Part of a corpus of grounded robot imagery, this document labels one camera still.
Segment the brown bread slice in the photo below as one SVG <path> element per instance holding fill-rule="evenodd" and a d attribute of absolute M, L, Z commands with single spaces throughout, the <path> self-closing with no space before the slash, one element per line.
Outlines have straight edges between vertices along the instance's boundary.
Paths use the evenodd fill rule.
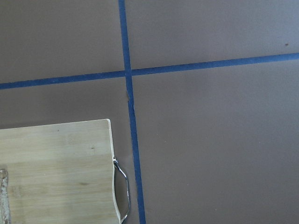
<path fill-rule="evenodd" d="M 4 168 L 0 170 L 0 223 L 10 224 L 11 214 L 8 198 L 8 171 Z"/>

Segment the bamboo cutting board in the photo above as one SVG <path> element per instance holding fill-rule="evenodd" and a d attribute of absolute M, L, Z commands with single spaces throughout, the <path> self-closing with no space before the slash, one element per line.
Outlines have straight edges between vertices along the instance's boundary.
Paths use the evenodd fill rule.
<path fill-rule="evenodd" d="M 14 224 L 118 224 L 108 119 L 2 129 Z"/>

